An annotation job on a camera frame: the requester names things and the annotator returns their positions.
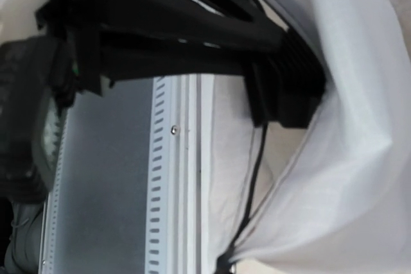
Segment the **white drawstring pouch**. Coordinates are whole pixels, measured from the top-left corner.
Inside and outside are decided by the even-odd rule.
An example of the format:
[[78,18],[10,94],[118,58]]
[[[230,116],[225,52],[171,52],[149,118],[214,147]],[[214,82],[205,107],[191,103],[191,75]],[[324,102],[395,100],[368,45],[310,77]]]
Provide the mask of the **white drawstring pouch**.
[[232,259],[287,273],[410,269],[410,59],[389,0],[265,0],[326,63],[300,144],[270,136]]

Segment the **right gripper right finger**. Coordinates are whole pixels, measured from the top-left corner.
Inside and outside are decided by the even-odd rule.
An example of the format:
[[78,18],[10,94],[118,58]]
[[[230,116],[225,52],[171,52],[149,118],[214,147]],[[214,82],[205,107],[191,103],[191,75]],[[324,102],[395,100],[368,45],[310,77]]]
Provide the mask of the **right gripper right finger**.
[[58,37],[90,28],[238,51],[273,52],[284,36],[247,0],[48,0],[36,17]]

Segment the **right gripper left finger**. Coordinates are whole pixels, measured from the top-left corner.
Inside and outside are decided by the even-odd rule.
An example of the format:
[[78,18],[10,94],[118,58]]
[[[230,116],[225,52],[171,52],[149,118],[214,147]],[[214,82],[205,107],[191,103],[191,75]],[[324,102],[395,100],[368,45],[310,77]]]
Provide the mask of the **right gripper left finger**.
[[103,46],[91,56],[78,57],[79,86],[100,95],[102,77],[116,82],[183,74],[241,76],[255,57],[246,51],[181,43],[137,49]]

